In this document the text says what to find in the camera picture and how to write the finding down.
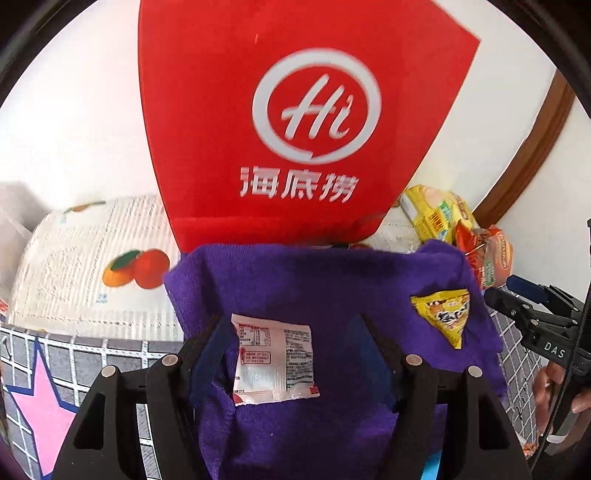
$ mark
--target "pink star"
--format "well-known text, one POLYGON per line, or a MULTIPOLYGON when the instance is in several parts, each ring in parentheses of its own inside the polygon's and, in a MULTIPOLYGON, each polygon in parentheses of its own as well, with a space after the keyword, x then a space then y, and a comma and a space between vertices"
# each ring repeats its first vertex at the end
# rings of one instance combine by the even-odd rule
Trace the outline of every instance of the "pink star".
POLYGON ((59 398, 51 382, 51 374, 41 354, 41 348, 37 344, 35 345, 32 390, 29 390, 30 393, 25 393, 27 390, 23 388, 8 387, 8 389, 33 431, 41 474, 46 476, 53 471, 61 444, 76 415, 62 405, 72 409, 75 407, 62 402, 59 398))

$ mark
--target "cable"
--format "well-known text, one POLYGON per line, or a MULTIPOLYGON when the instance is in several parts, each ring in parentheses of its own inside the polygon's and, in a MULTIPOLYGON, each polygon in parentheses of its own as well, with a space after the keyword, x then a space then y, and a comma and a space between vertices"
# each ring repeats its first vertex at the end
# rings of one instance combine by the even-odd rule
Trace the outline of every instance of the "cable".
POLYGON ((558 392, 558 398, 556 399, 556 404, 552 409, 552 414, 550 415, 550 421, 548 425, 546 425, 546 429, 544 433, 540 437, 540 445, 534 455, 534 459, 532 460, 530 471, 534 473, 534 469, 538 460, 540 459, 542 453, 544 452, 544 448, 546 446, 546 440, 548 439, 548 435, 552 429, 552 425, 554 424, 554 420, 556 419, 556 415, 558 415, 558 409, 560 408, 560 404, 562 403, 562 399, 566 392, 566 388, 569 386, 570 379, 573 376, 573 365, 574 365, 574 358, 579 350, 579 344, 581 343, 581 338, 583 337, 583 331, 585 329, 585 324, 587 323, 587 318, 589 317, 591 310, 591 284, 589 284, 589 288, 587 289, 587 297, 585 298, 585 305, 583 307, 583 314, 581 315, 581 325, 579 326, 579 332, 577 333, 577 338, 574 342, 573 351, 570 354, 569 363, 566 368, 566 373, 564 375, 564 381, 560 386, 560 391, 558 392))

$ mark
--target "red snack bag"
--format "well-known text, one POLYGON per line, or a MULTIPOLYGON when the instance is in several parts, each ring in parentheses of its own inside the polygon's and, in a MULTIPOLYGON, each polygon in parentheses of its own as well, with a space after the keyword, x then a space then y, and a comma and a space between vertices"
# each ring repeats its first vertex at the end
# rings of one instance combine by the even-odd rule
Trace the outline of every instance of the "red snack bag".
POLYGON ((485 263, 486 244, 481 235, 471 231, 463 222, 456 225, 456 246, 466 254, 480 287, 482 284, 483 266, 485 263))
POLYGON ((500 287, 507 282, 513 268, 513 245, 511 245, 503 233, 503 230, 496 225, 488 229, 490 236, 486 239, 487 249, 492 251, 493 264, 495 268, 495 287, 500 287))

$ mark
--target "white wall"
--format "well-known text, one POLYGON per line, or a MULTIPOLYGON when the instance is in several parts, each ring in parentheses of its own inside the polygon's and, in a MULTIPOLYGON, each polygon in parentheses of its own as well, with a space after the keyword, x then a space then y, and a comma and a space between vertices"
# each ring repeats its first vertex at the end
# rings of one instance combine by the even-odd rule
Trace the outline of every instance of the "white wall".
MULTIPOLYGON (((438 0, 482 43, 414 177, 484 198, 531 129, 553 66, 486 0, 438 0)), ((0 109, 3 181, 43 206, 157 192, 139 98, 139 0, 99 0, 37 56, 0 109)))
POLYGON ((0 109, 1 182, 44 206, 158 192, 138 78, 139 0, 99 0, 35 58, 0 109))
POLYGON ((499 222, 515 248, 514 273, 584 301, 591 280, 591 120, 580 102, 530 185, 499 222))
POLYGON ((556 68, 486 0, 436 0, 480 39, 456 101, 410 185, 451 190, 475 208, 534 125, 556 68))

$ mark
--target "gray grid fabric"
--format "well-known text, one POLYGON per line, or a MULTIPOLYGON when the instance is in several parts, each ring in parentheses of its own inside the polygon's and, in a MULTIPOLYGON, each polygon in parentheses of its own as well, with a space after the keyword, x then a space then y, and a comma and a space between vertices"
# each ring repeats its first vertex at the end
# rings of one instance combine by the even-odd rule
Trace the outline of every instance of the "gray grid fabric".
MULTIPOLYGON (((35 340, 41 345, 61 399, 76 407, 80 406, 98 372, 105 365, 117 365, 121 371, 147 368, 165 354, 178 352, 182 346, 181 342, 77 338, 30 332, 18 327, 0 327, 2 389, 12 452, 25 473, 34 480, 40 480, 41 473, 33 436, 4 382, 31 388, 35 340)), ((148 412, 144 406, 137 406, 137 414, 139 442, 148 480, 160 480, 148 412)))
POLYGON ((542 367, 541 357, 519 344, 521 332, 513 320, 499 312, 492 312, 491 318, 503 340, 499 362, 509 386, 507 399, 503 402, 505 411, 515 431, 526 441, 535 443, 535 401, 531 384, 542 367))

